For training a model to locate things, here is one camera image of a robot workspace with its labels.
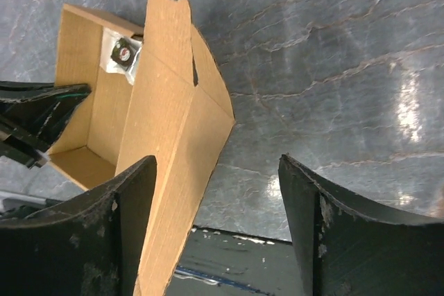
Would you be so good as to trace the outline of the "brown cardboard box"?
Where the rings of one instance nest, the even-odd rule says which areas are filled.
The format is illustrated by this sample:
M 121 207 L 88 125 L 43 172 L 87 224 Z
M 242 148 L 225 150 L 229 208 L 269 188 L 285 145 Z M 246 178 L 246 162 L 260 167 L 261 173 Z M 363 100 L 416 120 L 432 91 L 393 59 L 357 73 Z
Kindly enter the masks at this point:
M 101 68 L 105 30 L 144 38 L 133 84 Z M 62 7 L 55 83 L 91 94 L 50 149 L 51 164 L 83 189 L 142 157 L 157 160 L 155 193 L 134 295 L 163 295 L 234 125 L 227 87 L 188 0 L 148 0 L 138 26 L 104 10 Z

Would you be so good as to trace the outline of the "small white packet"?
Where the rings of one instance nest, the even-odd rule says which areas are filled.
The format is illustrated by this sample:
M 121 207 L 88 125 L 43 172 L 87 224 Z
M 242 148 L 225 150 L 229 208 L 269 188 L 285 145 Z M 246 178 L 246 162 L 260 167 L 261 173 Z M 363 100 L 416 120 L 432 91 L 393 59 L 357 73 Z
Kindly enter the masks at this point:
M 121 74 L 134 85 L 142 51 L 143 35 L 126 37 L 109 28 L 103 28 L 100 67 L 106 73 Z

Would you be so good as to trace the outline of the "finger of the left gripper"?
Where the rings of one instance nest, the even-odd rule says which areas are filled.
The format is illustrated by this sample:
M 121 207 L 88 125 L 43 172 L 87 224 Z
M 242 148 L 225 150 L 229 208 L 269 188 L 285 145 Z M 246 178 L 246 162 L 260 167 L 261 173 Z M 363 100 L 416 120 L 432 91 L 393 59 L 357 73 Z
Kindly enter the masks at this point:
M 45 137 L 21 127 L 1 126 L 1 156 L 27 168 L 43 167 L 48 162 L 44 154 L 50 147 L 51 142 Z
M 1 132 L 32 147 L 50 147 L 90 93 L 88 84 L 2 81 Z

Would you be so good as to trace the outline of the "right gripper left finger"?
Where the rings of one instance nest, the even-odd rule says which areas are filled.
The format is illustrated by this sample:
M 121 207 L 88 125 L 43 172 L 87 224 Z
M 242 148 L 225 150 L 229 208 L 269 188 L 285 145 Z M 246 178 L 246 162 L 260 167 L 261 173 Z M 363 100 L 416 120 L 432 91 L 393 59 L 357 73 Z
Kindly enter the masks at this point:
M 2 215 L 1 294 L 133 294 L 156 176 L 146 156 L 74 198 Z

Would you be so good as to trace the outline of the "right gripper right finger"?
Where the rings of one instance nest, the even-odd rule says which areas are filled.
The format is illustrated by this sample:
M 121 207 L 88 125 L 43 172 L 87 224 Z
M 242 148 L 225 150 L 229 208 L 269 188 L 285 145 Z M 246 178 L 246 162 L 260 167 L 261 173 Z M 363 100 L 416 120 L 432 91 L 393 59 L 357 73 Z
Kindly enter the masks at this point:
M 442 295 L 443 221 L 378 203 L 289 155 L 278 177 L 297 295 Z

